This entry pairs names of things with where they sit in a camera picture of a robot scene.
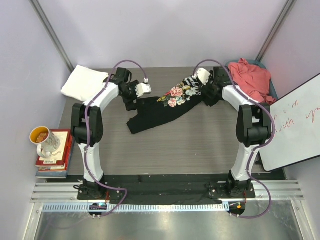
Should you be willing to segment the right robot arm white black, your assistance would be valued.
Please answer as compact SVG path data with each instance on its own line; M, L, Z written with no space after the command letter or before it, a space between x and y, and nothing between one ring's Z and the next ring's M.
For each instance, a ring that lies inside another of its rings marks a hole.
M236 138L239 142L235 163L228 173L226 183L215 189L223 197L241 198L253 190L250 174L259 150L272 135L270 106L259 103L233 84L228 71L214 67L209 71L208 83L201 90L204 103L214 106L219 101L228 102L237 111Z

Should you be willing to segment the floral mug yellow inside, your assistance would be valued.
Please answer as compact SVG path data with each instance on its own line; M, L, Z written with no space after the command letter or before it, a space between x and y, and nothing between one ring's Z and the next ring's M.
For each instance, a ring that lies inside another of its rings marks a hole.
M52 158L61 152L58 151L61 145L60 139L45 126L34 128L29 139L36 145L36 152L41 158Z

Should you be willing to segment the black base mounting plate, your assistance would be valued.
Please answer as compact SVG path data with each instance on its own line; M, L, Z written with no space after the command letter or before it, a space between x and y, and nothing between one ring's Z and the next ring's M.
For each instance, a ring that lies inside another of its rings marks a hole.
M233 180L230 174L165 174L165 175L103 175L99 183L84 180L80 185L79 199L92 199L89 191L105 196L127 189L126 199L154 199L165 196L179 200L188 195L210 199L254 199L251 180Z

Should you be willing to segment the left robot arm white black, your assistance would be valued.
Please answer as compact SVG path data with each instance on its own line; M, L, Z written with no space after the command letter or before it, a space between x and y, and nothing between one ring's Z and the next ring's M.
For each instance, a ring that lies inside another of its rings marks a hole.
M102 89L83 103L75 103L71 112L71 135L78 144L84 166L82 184L74 185L79 200L101 200L108 192L101 167L100 142L104 134L102 113L117 97L121 97L127 111L137 109L138 80L119 67L115 74L103 81Z

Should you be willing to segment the bottom book in stack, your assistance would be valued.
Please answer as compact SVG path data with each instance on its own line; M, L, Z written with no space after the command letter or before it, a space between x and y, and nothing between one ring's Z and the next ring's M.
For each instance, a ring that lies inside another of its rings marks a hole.
M67 158L64 161L64 166L40 167L36 172L35 177L37 179L66 179L69 173L69 164L72 159L74 144L75 141L72 140L71 145L66 152Z

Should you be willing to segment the black floral t shirt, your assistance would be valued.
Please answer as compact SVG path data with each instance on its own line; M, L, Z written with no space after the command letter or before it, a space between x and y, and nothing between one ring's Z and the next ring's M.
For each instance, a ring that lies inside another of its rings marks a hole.
M161 97L138 99L137 115L127 122L129 131L138 134L182 117L203 101L202 87L195 76L189 76Z

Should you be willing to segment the red top book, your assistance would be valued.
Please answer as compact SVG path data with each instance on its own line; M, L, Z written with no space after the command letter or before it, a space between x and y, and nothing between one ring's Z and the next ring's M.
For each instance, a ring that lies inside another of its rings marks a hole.
M50 130L60 139L60 147L58 149L60 153L50 158L42 158L37 155L35 166L38 168L64 166L65 160L67 158L68 148L71 146L71 141L73 140L70 129L50 129Z

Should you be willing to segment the whiteboard with red writing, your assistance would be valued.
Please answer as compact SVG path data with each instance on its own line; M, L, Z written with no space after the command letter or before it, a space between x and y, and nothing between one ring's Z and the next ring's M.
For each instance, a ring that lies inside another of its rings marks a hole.
M270 106L271 143L259 150L270 172L320 156L320 76L316 75Z

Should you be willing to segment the folded white t shirt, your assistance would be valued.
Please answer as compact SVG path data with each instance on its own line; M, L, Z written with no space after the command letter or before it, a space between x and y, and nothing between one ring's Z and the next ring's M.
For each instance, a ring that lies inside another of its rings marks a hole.
M66 97L85 102L103 88L104 80L108 77L107 72L77 65L60 92Z

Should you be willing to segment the aluminium rail frame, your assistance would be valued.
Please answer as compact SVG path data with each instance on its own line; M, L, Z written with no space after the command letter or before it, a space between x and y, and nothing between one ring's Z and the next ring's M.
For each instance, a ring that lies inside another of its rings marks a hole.
M122 197L125 204L186 205L206 204L214 201L253 200L303 200L304 195L296 180L267 180L262 184L253 182L248 190L227 193L224 183L218 182L124 182L128 193L104 190L103 193L87 193L76 189L76 182L37 183L31 194L32 203L80 202L110 200L117 203Z

